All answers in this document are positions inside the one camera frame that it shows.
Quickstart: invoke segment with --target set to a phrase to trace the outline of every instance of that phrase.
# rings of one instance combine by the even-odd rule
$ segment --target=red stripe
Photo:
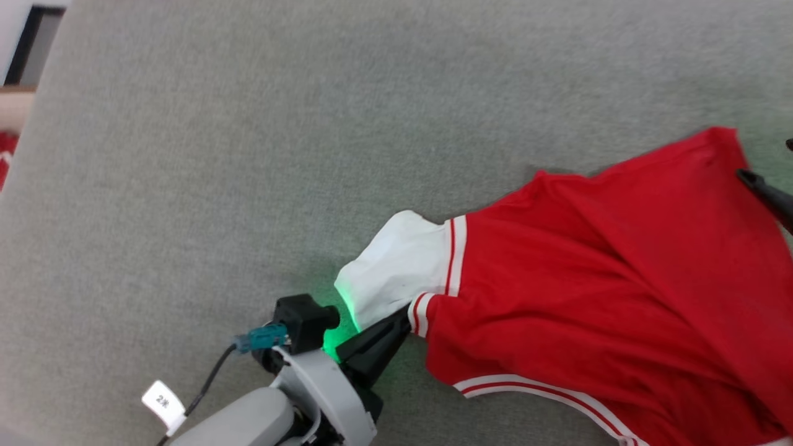
[[[600,412],[595,410],[589,404],[581,401],[580,399],[578,399],[576,397],[573,397],[572,395],[568,395],[568,394],[566,394],[564,392],[560,392],[559,390],[549,389],[548,387],[535,386],[533,384],[526,384],[526,383],[512,383],[512,382],[487,383],[487,384],[479,384],[477,386],[471,386],[471,387],[469,387],[467,389],[464,389],[462,391],[462,394],[468,394],[469,392],[472,392],[474,390],[486,389],[488,387],[498,387],[498,386],[526,387],[527,389],[542,390],[543,392],[547,392],[549,394],[555,394],[555,395],[560,396],[562,398],[566,398],[566,399],[568,399],[568,400],[570,400],[572,402],[575,402],[576,404],[578,404],[580,406],[583,406],[585,409],[588,409],[590,412],[594,413],[603,423],[605,423],[608,427],[610,427],[612,430],[614,430],[614,432],[616,432],[617,435],[625,436],[623,433],[621,433],[619,431],[619,429],[617,429],[617,426],[614,426],[606,417],[604,417]],[[634,441],[634,445],[638,446],[638,442],[636,441],[636,439],[632,439],[632,440]]]
[[[413,304],[413,320],[416,321],[416,326],[413,327],[413,332],[415,334],[419,334],[419,304],[421,303],[421,299],[424,297],[425,294],[427,293],[420,294],[419,297],[416,299],[416,303]]]
[[[451,266],[454,264],[454,219],[451,220],[451,255],[449,256],[449,271],[446,272],[446,292],[449,295],[449,285],[451,284]]]

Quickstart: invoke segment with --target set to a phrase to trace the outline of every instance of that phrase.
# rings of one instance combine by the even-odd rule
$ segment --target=white tag
[[[160,420],[163,420],[168,428],[166,434],[168,436],[172,436],[176,429],[179,429],[179,426],[185,422],[185,406],[179,401],[179,397],[160,380],[154,381],[154,384],[149,387],[149,390],[146,390],[140,400]]]

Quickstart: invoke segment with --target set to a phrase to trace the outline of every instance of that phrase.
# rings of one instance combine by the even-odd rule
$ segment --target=white fabric
[[[450,222],[436,225],[402,211],[383,226],[334,283],[358,329],[406,306],[423,292],[442,294],[449,269]]]

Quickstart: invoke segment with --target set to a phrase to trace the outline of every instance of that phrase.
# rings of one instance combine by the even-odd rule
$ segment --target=white stripe
[[[485,387],[482,389],[471,390],[470,392],[465,392],[465,389],[469,389],[473,386],[480,386],[482,384],[497,384],[497,383],[523,383],[523,384],[531,384],[532,386],[544,387],[548,390],[555,390],[561,394],[569,395],[572,398],[575,398],[587,405],[592,407],[594,412],[586,407],[582,406],[575,402],[574,399],[566,398],[564,396],[560,396],[558,394],[553,394],[550,392],[545,392],[542,390],[537,389],[530,389],[528,387],[521,387],[521,386],[510,386],[505,384],[503,386],[493,386],[493,387]],[[466,398],[473,398],[479,395],[484,394],[492,394],[496,392],[523,392],[526,394],[534,394],[539,395],[545,398],[552,399],[554,401],[563,402],[568,406],[572,406],[575,409],[578,409],[582,413],[589,416],[598,426],[600,426],[604,431],[606,431],[609,435],[613,436],[618,440],[627,441],[627,445],[632,445],[632,441],[636,440],[640,446],[649,446],[645,441],[641,440],[636,434],[634,434],[625,423],[622,423],[619,418],[617,418],[614,413],[612,413],[603,403],[597,401],[593,397],[581,393],[576,392],[575,390],[568,390],[563,389],[561,387],[551,386],[545,383],[541,383],[539,381],[534,381],[533,379],[526,379],[523,376],[518,375],[490,375],[490,376],[481,376],[479,378],[467,379],[466,381],[461,381],[457,384],[454,384],[454,388],[460,390]],[[614,429],[610,428],[606,423],[603,422],[598,415],[602,416],[603,418],[607,419],[610,423],[612,423],[619,433],[615,432]]]
[[[419,307],[416,308],[416,312],[419,315],[419,336],[427,337],[427,330],[430,328],[430,321],[427,319],[427,307],[430,305],[430,300],[435,295],[432,293],[426,293],[423,298],[421,298],[421,302],[419,303]]]
[[[758,444],[757,446],[793,446],[793,438],[786,436],[771,443]]]
[[[410,321],[410,333],[416,332],[416,319],[413,318],[413,308],[416,307],[416,301],[421,297],[421,294],[410,302],[408,307],[408,320]]]
[[[457,297],[460,293],[462,277],[462,259],[465,255],[465,240],[468,238],[468,224],[465,215],[454,218],[454,258],[451,260],[451,279],[449,280],[449,296]]]

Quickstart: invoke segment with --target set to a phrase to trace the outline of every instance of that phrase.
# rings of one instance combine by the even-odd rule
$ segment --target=red garment
[[[466,397],[539,394],[635,446],[793,444],[793,262],[739,167],[714,128],[444,225],[400,213],[337,287],[367,324],[412,301]]]
[[[17,140],[16,135],[0,132],[0,190],[6,182],[11,156],[17,149]]]

